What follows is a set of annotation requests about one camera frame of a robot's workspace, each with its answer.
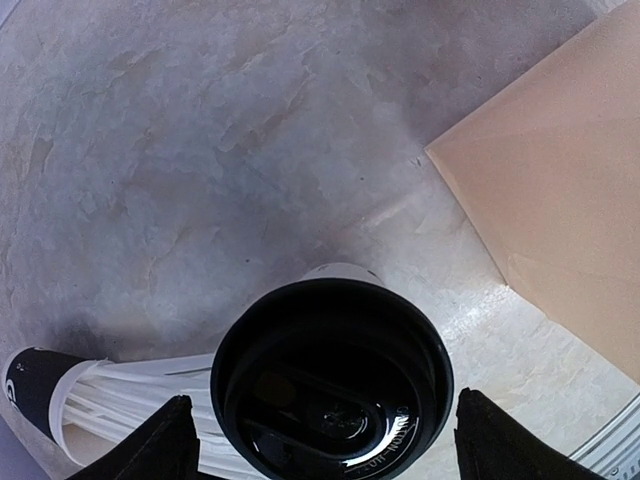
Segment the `front aluminium frame rail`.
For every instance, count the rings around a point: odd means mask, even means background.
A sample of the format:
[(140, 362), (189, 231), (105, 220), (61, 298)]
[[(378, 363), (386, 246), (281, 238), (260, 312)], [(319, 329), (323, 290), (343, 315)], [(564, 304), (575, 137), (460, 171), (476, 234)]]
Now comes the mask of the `front aluminium frame rail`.
[(617, 416), (570, 458), (604, 479), (638, 479), (639, 412)]

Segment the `brown paper bag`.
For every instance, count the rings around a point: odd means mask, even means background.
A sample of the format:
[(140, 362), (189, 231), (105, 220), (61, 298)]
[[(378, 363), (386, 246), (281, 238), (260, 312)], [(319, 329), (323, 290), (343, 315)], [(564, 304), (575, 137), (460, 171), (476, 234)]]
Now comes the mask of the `brown paper bag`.
[(639, 376), (639, 5), (627, 1), (427, 147), (506, 283)]

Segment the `black cup holding straws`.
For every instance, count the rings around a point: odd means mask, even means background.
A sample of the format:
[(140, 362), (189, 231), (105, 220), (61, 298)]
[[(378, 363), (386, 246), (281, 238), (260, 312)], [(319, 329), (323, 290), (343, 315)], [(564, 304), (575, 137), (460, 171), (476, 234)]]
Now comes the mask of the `black cup holding straws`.
[(65, 449), (63, 412), (80, 376), (101, 360), (29, 347), (15, 352), (4, 365), (1, 380), (9, 403), (33, 426)]

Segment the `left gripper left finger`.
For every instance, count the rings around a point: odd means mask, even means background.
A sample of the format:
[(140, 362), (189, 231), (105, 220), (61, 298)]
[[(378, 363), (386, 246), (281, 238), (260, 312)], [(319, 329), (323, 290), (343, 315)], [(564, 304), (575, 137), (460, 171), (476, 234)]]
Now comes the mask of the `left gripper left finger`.
[(72, 477), (196, 479), (200, 442), (188, 396), (174, 396), (108, 454)]

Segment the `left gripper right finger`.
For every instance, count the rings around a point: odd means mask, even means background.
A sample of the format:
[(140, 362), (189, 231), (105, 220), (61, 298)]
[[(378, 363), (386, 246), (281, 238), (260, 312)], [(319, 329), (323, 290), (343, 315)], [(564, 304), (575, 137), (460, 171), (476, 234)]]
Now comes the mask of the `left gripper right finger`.
[(458, 397), (454, 429), (462, 479), (598, 479), (546, 445), (479, 390)]

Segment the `bundle of white straws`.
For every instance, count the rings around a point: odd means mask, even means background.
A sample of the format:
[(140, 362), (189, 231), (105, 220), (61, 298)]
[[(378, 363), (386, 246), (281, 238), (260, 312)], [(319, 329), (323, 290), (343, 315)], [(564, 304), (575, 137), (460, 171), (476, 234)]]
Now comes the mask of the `bundle of white straws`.
[(84, 360), (62, 375), (51, 397), (53, 441), (76, 465), (109, 453), (169, 399), (186, 395), (200, 441), (198, 470), (222, 479), (262, 479), (226, 439), (210, 399), (214, 355), (114, 363)]

